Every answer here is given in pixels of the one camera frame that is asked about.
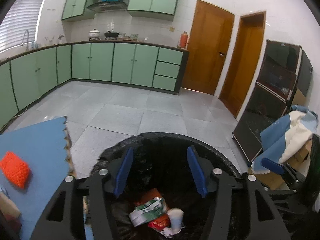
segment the range hood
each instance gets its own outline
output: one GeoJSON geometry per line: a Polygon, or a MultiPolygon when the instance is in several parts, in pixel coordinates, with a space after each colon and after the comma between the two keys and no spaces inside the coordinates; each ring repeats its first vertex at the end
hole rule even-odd
{"type": "Polygon", "coordinates": [[[128,5],[126,3],[121,1],[104,1],[104,2],[94,3],[88,6],[87,8],[97,13],[100,13],[100,12],[126,9],[127,6],[128,5]]]}

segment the black trash bag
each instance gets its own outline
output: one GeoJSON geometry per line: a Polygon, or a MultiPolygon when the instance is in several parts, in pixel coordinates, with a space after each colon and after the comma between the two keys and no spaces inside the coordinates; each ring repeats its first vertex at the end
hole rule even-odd
{"type": "MultiPolygon", "coordinates": [[[[101,154],[91,174],[103,168],[107,169],[109,162],[120,158],[127,147],[134,149],[126,188],[111,204],[111,212],[121,240],[167,239],[147,224],[135,228],[128,217],[135,208],[134,203],[152,188],[158,189],[169,208],[180,208],[184,212],[183,228],[173,239],[207,238],[204,231],[210,231],[210,222],[207,225],[206,222],[210,207],[215,204],[215,194],[210,198],[202,198],[197,192],[187,161],[187,148],[190,145],[194,145],[199,156],[209,159],[215,168],[220,168],[231,176],[240,177],[234,165],[216,149],[178,134],[142,133],[106,149],[101,154]]],[[[229,233],[229,239],[233,239],[236,234],[236,224],[236,212],[232,212],[232,233],[229,233]]]]}

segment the orange sponge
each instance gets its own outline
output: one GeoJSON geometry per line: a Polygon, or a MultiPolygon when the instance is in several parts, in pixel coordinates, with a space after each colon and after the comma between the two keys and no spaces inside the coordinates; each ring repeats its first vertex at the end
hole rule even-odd
{"type": "Polygon", "coordinates": [[[13,152],[7,152],[0,161],[0,168],[10,182],[22,189],[24,188],[30,174],[30,168],[26,162],[13,152]]]}

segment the countertop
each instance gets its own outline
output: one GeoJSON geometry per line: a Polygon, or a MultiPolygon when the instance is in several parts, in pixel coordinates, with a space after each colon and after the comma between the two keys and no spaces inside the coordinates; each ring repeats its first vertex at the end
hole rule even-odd
{"type": "Polygon", "coordinates": [[[52,46],[45,46],[45,47],[41,47],[39,49],[33,49],[33,50],[29,50],[20,54],[17,54],[13,57],[9,57],[3,61],[0,62],[0,66],[9,62],[10,60],[13,60],[15,58],[33,53],[33,52],[37,52],[39,50],[43,50],[43,49],[50,49],[50,48],[55,48],[55,47],[59,47],[59,46],[66,46],[66,45],[73,45],[73,44],[83,44],[83,43],[99,43],[99,42],[113,42],[113,43],[133,43],[133,44],[141,44],[141,45],[149,45],[149,46],[156,46],[156,47],[161,47],[161,48],[166,48],[166,49],[173,49],[173,50],[177,50],[177,51],[181,51],[181,52],[188,52],[185,49],[178,49],[175,47],[170,47],[170,46],[164,46],[164,45],[160,45],[160,44],[154,44],[154,43],[148,43],[148,42],[143,42],[143,41],[79,41],[79,42],[70,42],[70,43],[62,43],[62,44],[55,44],[52,46]]]}

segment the white tiled wall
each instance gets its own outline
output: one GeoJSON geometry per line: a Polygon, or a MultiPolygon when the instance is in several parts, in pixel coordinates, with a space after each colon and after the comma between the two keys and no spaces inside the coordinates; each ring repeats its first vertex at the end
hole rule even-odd
{"type": "MultiPolygon", "coordinates": [[[[320,27],[303,0],[204,0],[235,14],[235,24],[225,64],[215,95],[219,95],[228,71],[232,51],[236,42],[239,19],[242,15],[257,11],[267,11],[266,29],[263,46],[249,93],[240,111],[242,114],[252,93],[254,82],[259,73],[266,40],[276,40],[301,45],[306,51],[313,68],[313,81],[308,94],[309,108],[320,113],[320,27]]],[[[90,30],[96,28],[103,32],[114,29],[118,32],[139,34],[139,39],[148,37],[148,42],[175,47],[183,31],[190,33],[196,0],[178,0],[173,22],[132,17],[126,11],[114,11],[96,14],[94,19],[74,23],[61,22],[65,0],[45,0],[40,19],[38,42],[45,44],[44,37],[55,39],[59,34],[66,36],[63,41],[87,40],[90,30]]]]}

